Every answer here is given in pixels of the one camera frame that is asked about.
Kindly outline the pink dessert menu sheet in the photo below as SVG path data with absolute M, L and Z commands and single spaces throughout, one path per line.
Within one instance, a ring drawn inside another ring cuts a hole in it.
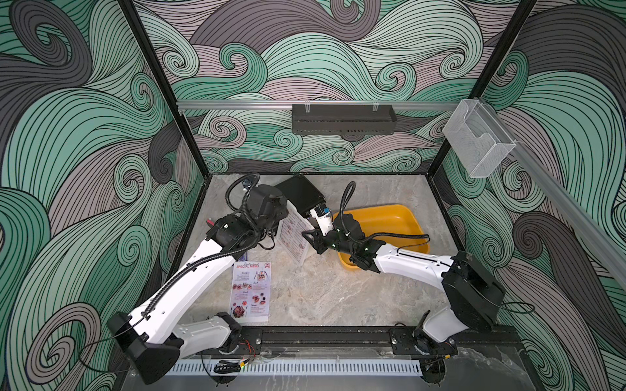
M 230 316 L 240 324 L 269 321 L 271 287 L 270 262 L 236 262 L 231 282 Z

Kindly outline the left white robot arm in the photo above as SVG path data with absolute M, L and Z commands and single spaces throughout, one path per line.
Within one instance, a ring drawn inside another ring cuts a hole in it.
M 153 296 L 130 313 L 117 312 L 108 320 L 113 340 L 143 383 L 156 383 L 181 358 L 238 349 L 242 327 L 227 312 L 193 324 L 180 320 L 223 272 L 287 217 L 283 193 L 259 180 L 259 174 L 237 179 L 236 184 L 250 184 L 241 205 L 215 221 L 192 257 Z

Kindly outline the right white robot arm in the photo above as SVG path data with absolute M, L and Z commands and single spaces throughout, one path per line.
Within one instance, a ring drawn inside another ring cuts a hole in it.
M 468 330 L 491 332 L 496 325 L 505 288 L 467 252 L 435 256 L 401 249 L 384 239 L 409 239 L 410 235 L 378 232 L 367 236 L 356 221 L 303 231 L 302 237 L 318 254 L 332 249 L 346 254 L 361 270 L 411 278 L 445 293 L 448 304 L 426 312 L 412 332 L 412 345 L 420 356 L 452 355 L 455 335 Z

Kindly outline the black flat case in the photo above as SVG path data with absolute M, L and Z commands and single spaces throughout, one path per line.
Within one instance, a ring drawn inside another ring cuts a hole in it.
M 290 177 L 276 184 L 275 187 L 283 193 L 303 218 L 309 218 L 311 210 L 325 203 L 324 195 L 303 175 Z

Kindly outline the yellow plastic tray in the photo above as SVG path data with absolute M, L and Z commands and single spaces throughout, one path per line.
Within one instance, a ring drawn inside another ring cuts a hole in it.
M 404 205 L 379 205 L 356 210 L 348 210 L 352 218 L 360 224 L 364 237 L 378 232 L 388 232 L 404 236 L 423 236 L 422 230 L 412 211 Z M 428 239 L 376 237 L 395 247 L 408 246 L 418 252 L 429 253 Z

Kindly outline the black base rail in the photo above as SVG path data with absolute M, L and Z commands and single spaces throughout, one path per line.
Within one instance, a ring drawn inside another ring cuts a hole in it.
M 244 326 L 239 331 L 244 345 L 256 355 L 287 350 L 370 349 L 410 358 L 438 358 L 455 355 L 460 348 L 491 348 L 522 345 L 511 327 L 497 326 L 491 332 L 464 331 L 443 342 L 421 337 L 414 326 Z

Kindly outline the black wall shelf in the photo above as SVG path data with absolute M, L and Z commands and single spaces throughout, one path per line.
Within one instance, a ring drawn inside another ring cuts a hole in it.
M 298 104 L 292 107 L 296 135 L 392 135 L 398 118 L 388 104 Z

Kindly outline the back aluminium rail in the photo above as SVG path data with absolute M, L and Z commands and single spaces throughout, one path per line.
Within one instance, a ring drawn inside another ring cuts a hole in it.
M 214 99 L 179 100 L 179 110 L 289 110 L 294 105 L 357 105 L 369 106 L 377 109 L 381 105 L 390 105 L 399 111 L 454 111 L 459 101 L 453 102 L 427 102 L 427 101 L 313 101 L 313 100 L 234 100 Z

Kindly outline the aluminium rail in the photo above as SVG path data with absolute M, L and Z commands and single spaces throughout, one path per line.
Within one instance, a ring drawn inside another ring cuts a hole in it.
M 608 216 L 600 214 L 595 218 L 585 210 L 590 201 L 612 200 L 617 187 L 594 185 L 585 178 L 593 168 L 598 168 L 602 175 L 611 168 L 624 169 L 625 154 L 602 154 L 586 141 L 575 141 L 570 134 L 553 138 L 546 125 L 521 110 L 496 112 L 491 105 L 484 106 L 495 123 L 494 131 L 501 138 L 514 141 L 514 158 L 575 229 L 591 254 L 624 287 L 625 233 L 617 231 Z
M 179 110 L 289 110 L 294 105 L 357 105 L 369 106 L 377 109 L 381 105 L 390 105 L 399 111 L 454 111 L 459 101 L 453 102 L 427 102 L 427 101 L 313 101 L 313 100 L 234 100 L 214 99 L 179 100 Z

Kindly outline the clear wall brochure holder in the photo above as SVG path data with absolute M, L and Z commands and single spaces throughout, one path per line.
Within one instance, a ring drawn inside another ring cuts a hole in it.
M 443 134 L 471 178 L 487 178 L 516 141 L 493 107 L 480 99 L 459 102 Z

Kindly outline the right aluminium rail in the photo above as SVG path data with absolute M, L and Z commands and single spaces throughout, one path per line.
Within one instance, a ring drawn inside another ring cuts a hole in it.
M 611 168 L 624 169 L 625 154 L 602 154 L 586 141 L 575 141 L 570 134 L 553 138 L 546 125 L 521 110 L 496 112 L 491 105 L 484 106 L 495 123 L 494 131 L 501 138 L 514 141 L 514 158 L 575 229 L 591 254 L 624 287 L 625 233 L 617 231 L 608 216 L 600 214 L 595 218 L 585 210 L 590 201 L 612 200 L 617 187 L 594 185 L 585 178 L 593 168 L 598 168 L 602 175 Z

